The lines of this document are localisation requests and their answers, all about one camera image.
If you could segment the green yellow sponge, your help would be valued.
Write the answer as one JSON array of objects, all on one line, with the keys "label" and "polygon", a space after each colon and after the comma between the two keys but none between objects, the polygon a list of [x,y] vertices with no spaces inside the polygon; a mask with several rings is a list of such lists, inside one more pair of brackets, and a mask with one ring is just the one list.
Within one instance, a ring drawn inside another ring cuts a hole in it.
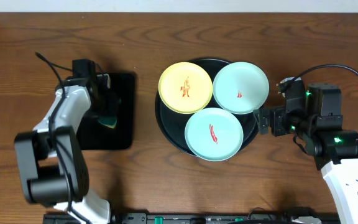
[{"label": "green yellow sponge", "polygon": [[98,122],[107,128],[114,129],[117,125],[116,116],[100,116]]}]

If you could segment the light green plate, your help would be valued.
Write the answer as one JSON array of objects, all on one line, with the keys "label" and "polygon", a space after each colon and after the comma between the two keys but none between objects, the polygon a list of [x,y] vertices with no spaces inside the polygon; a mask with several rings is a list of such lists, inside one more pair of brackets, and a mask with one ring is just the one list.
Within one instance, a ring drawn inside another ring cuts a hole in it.
[{"label": "light green plate", "polygon": [[269,95],[269,81],[264,71],[249,62],[234,62],[217,73],[213,96],[224,110],[249,114],[260,108]]},{"label": "light green plate", "polygon": [[234,156],[244,140],[239,120],[221,108],[206,108],[188,120],[185,141],[193,154],[207,161],[225,161]]}]

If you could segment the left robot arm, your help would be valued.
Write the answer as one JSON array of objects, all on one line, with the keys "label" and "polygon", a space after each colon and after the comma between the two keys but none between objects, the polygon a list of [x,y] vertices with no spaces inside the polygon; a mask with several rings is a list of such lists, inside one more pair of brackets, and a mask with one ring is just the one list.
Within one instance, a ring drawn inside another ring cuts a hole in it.
[{"label": "left robot arm", "polygon": [[107,73],[70,78],[55,88],[55,100],[32,131],[14,140],[24,198],[67,212],[80,223],[111,223],[110,203],[90,190],[88,168],[76,133],[94,96],[109,89]]}]

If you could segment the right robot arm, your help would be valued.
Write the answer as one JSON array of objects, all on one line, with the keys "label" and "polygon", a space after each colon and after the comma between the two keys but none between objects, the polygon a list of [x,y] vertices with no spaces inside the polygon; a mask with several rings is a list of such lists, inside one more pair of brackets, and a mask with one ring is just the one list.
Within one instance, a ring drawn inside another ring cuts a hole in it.
[{"label": "right robot arm", "polygon": [[283,95],[283,106],[254,110],[260,134],[304,141],[299,148],[322,173],[340,222],[358,223],[358,133],[342,127],[339,87],[296,80]]}]

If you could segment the black rectangular tray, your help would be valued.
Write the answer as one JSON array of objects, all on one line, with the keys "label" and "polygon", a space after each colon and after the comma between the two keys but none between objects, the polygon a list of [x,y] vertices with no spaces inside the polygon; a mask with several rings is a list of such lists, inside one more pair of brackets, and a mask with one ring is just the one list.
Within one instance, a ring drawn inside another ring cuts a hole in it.
[{"label": "black rectangular tray", "polygon": [[77,139],[83,150],[124,150],[131,146],[134,127],[135,75],[110,73],[111,88],[120,98],[117,125],[107,128],[91,115],[89,110],[77,131]]}]

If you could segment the black round tray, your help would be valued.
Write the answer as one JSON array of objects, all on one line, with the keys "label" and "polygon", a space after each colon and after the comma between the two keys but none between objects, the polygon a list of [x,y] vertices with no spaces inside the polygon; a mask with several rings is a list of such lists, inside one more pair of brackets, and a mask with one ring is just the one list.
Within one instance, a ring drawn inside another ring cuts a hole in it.
[{"label": "black round tray", "polygon": [[[221,58],[195,58],[190,60],[205,69],[211,80],[214,81],[217,73],[231,62]],[[196,155],[190,150],[185,141],[185,126],[192,114],[180,114],[169,109],[161,100],[159,92],[155,98],[155,117],[163,135],[179,150],[191,155]],[[241,123],[244,138],[240,151],[250,144],[259,132],[257,122],[251,114],[235,114]]]}]

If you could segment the yellow plate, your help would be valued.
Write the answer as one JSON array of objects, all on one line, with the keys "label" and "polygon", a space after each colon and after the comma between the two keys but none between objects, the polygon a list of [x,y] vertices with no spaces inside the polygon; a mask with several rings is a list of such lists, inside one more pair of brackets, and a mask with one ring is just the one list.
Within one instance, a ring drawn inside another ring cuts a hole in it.
[{"label": "yellow plate", "polygon": [[202,110],[213,95],[207,71],[191,62],[167,67],[158,81],[158,93],[166,107],[176,113],[192,114]]}]

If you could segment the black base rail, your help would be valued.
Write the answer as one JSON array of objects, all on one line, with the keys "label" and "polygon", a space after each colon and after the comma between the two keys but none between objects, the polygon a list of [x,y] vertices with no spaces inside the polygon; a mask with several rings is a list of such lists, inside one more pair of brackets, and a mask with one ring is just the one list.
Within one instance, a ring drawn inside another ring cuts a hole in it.
[{"label": "black base rail", "polygon": [[148,215],[146,213],[125,213],[112,223],[119,224],[220,224],[220,223],[340,223],[337,217],[279,217],[278,215]]}]

